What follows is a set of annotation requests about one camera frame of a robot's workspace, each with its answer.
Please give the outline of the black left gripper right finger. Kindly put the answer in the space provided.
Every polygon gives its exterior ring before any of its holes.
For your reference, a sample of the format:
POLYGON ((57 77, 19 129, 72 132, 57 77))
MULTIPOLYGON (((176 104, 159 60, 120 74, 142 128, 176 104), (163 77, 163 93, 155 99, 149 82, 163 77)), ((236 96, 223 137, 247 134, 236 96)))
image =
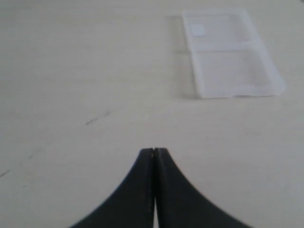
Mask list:
POLYGON ((246 228, 204 197, 183 175, 166 148, 154 150, 154 194, 161 228, 246 228))

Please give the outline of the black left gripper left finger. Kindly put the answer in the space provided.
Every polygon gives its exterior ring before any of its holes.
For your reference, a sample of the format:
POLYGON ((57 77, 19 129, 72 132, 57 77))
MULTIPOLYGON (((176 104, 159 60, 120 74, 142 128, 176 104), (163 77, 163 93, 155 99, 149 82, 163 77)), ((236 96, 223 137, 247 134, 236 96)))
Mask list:
POLYGON ((140 150, 117 189, 74 228, 152 228, 154 149, 140 150))

